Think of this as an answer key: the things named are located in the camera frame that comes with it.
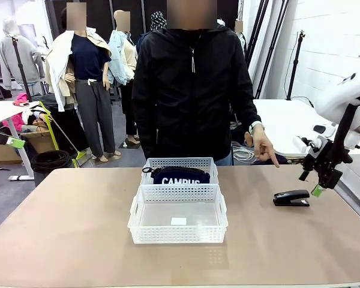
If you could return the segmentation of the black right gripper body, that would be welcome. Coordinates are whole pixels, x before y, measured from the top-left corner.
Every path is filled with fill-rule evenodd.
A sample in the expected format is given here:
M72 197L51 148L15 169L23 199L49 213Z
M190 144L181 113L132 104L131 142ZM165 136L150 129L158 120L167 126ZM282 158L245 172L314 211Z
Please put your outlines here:
M353 162L353 158L349 155L350 150L340 142L329 139L306 139L305 144L308 147L308 154L302 162L303 170L318 172L320 169L334 169L340 163Z

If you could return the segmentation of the person's left hand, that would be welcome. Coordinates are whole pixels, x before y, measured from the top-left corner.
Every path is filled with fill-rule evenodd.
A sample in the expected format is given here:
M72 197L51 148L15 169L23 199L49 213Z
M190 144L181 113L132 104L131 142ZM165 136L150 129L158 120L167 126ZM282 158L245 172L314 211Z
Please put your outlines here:
M271 160L275 167L279 168L280 164L277 160L273 144L268 139L262 125L257 124L253 128L253 145L254 153L258 160Z

